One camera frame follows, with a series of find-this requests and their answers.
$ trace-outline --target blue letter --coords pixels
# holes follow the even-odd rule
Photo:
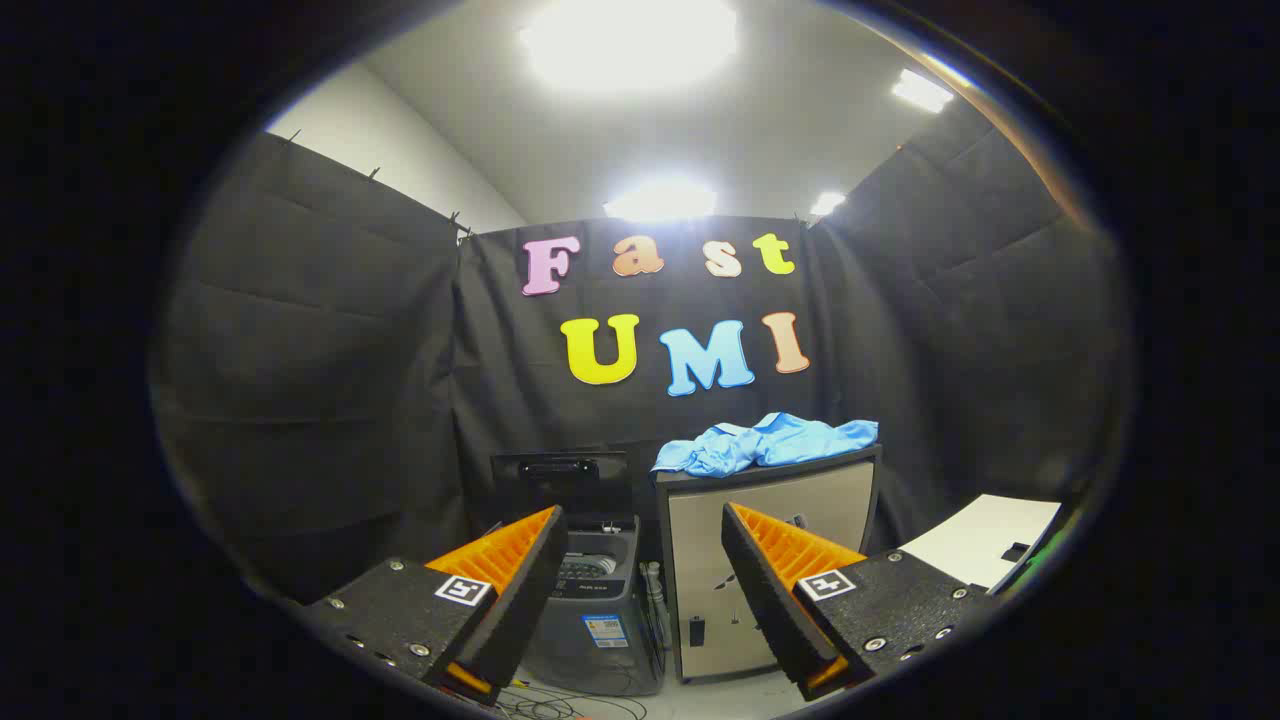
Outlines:
[[[658,342],[666,345],[671,352],[671,387],[667,388],[667,395],[680,397],[698,389],[689,379],[689,370],[692,370],[698,382],[703,383],[703,389],[710,389],[717,366],[721,370],[721,387],[750,384],[755,375],[746,369],[741,334],[742,323],[721,320],[712,328],[712,340],[704,348],[694,333],[686,329],[662,333]]]

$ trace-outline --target pink letter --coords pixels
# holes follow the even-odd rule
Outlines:
[[[552,270],[564,277],[568,273],[568,252],[577,252],[581,246],[576,237],[557,237],[554,240],[531,240],[525,243],[529,254],[529,283],[520,290],[525,295],[547,295],[559,290],[559,283],[552,278]]]

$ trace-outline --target beige cabinet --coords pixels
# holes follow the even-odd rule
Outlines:
[[[876,464],[869,451],[854,455],[858,460],[852,462],[827,459],[719,480],[658,474],[668,598],[682,679],[777,664],[721,546],[724,503],[745,505],[861,550],[874,510]]]

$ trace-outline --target label sticker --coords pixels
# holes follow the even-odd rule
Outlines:
[[[435,594],[444,600],[475,607],[480,602],[480,598],[484,597],[484,593],[489,592],[490,587],[489,583],[481,580],[472,580],[462,575],[451,575],[448,580],[444,580],[443,585],[436,588]]]
[[[854,589],[856,585],[840,570],[827,570],[800,579],[800,587],[814,600],[826,600]]]
[[[622,618],[617,615],[582,615],[586,632],[591,633],[595,647],[627,647],[627,634]]]

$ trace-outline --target white ceiling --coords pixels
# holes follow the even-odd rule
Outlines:
[[[797,0],[730,0],[737,51],[685,90],[557,91],[517,37],[545,1],[471,0],[367,58],[530,223],[602,217],[667,173],[717,191],[717,214],[812,220],[819,192],[852,188],[932,117],[890,94],[902,68],[929,77],[918,64]]]

